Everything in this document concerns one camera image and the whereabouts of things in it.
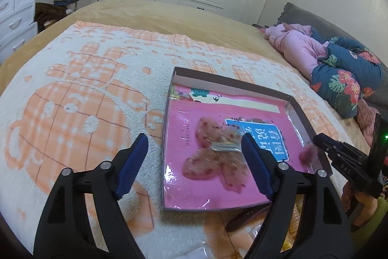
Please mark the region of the right hand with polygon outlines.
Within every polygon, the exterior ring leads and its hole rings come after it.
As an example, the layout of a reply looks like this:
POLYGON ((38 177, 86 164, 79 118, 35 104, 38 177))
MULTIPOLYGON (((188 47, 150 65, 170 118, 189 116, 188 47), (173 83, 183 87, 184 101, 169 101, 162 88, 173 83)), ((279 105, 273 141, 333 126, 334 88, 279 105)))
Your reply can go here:
POLYGON ((365 192, 356 190, 351 182, 347 182, 343 187, 341 196, 341 203, 346 212, 350 210, 353 198, 355 198, 358 203, 362 204, 362 208, 355 219, 353 219, 352 223, 356 227, 361 227, 376 213, 376 210, 378 209, 378 200, 365 192))

